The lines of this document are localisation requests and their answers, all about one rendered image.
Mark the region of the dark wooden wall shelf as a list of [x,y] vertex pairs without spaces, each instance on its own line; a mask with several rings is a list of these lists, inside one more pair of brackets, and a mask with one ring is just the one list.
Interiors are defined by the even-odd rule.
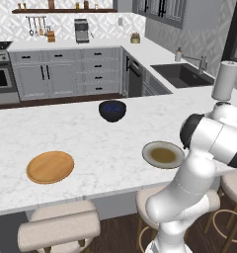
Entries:
[[12,14],[47,14],[47,13],[117,13],[115,9],[15,9]]

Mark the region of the silver tap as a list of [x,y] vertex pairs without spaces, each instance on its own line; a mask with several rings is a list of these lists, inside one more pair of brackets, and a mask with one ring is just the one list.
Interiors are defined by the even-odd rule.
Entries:
[[[184,58],[196,60],[195,57],[186,56],[186,55],[184,55]],[[204,71],[206,70],[206,68],[207,68],[206,56],[203,55],[201,58],[198,59],[198,61],[199,61],[198,73],[199,73],[199,74],[203,74],[203,72],[204,72]]]

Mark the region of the white paper towel roll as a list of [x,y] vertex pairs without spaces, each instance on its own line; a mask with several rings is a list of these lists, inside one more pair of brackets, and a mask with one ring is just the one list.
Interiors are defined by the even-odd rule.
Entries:
[[237,62],[229,60],[221,61],[213,84],[211,97],[217,101],[229,101],[236,77]]

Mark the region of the grey cupboard beside sink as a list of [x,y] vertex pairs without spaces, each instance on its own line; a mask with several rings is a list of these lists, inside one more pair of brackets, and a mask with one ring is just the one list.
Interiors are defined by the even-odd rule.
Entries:
[[168,95],[171,91],[157,80],[149,71],[143,71],[142,96]]

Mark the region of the beige upholstered stool with backrest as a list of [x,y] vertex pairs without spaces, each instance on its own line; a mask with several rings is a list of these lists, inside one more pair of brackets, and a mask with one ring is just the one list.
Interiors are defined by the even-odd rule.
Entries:
[[91,201],[72,202],[34,211],[18,230],[21,252],[92,253],[101,233],[99,215]]

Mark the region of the dark blue bowl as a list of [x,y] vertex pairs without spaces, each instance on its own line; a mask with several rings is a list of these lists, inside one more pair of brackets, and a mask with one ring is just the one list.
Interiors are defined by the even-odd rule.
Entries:
[[118,100],[104,101],[99,105],[99,113],[109,123],[121,120],[126,113],[126,104]]

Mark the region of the silver stove with oven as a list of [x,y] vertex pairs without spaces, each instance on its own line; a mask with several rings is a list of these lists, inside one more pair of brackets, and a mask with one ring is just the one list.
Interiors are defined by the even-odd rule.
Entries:
[[20,102],[7,48],[11,42],[0,42],[0,105]]

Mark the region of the grey base cupboard run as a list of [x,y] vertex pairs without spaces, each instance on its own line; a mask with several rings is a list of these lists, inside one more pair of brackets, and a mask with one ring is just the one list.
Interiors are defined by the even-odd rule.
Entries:
[[119,91],[118,47],[10,51],[23,101]]

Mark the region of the grey plate with brown centre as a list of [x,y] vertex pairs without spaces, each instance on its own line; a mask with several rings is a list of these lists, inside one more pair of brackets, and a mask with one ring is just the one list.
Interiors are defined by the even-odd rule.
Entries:
[[174,169],[183,163],[185,153],[174,143],[167,141],[152,141],[143,147],[142,157],[147,163],[154,167]]

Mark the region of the dark sink basin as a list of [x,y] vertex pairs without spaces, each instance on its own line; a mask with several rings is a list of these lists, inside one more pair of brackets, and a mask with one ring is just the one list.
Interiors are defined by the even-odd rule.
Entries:
[[193,88],[212,86],[214,79],[205,73],[199,74],[198,70],[188,63],[157,64],[152,68],[168,80],[175,88]]

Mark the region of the black dishwasher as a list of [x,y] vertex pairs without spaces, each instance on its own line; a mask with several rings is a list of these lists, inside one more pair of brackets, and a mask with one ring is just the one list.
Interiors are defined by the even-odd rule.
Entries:
[[142,66],[132,57],[126,58],[125,71],[128,73],[127,97],[140,97],[142,91]]

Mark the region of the grey glass-fronted wall cabinet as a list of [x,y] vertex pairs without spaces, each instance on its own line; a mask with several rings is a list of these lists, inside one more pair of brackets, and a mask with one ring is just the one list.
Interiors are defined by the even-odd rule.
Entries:
[[184,26],[187,0],[132,0],[132,12],[181,29]]

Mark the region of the beige round bar stool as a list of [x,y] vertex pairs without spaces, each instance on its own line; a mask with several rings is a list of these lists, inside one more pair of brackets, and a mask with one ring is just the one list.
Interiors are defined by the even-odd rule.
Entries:
[[[212,211],[207,218],[207,222],[205,224],[203,233],[207,233],[211,224],[213,224],[215,230],[221,235],[225,242],[220,250],[220,253],[227,253],[227,250],[231,243],[236,243],[237,240],[234,239],[234,236],[237,232],[237,172],[231,172],[228,174],[224,174],[220,178],[220,187],[218,189],[218,196],[224,194],[233,204],[233,210],[218,210]],[[221,212],[229,212],[230,216],[226,222],[226,227],[229,228],[231,222],[234,222],[230,232],[228,235],[223,234],[217,227],[215,223],[216,216]]]
[[[163,189],[164,186],[150,188],[136,194],[139,214],[136,248],[142,253],[192,253],[184,239],[188,228],[203,214],[217,211],[220,208],[220,199],[214,190],[209,190],[197,204],[180,211],[171,221],[159,224],[149,218],[146,202]],[[157,230],[157,234],[152,234],[151,242],[143,249],[141,237],[147,229]]]

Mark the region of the round wooden plate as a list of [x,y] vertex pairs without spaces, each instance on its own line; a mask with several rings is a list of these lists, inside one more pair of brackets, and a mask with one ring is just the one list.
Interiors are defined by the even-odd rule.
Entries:
[[48,151],[33,158],[26,169],[28,178],[38,184],[65,179],[74,168],[74,159],[64,151]]

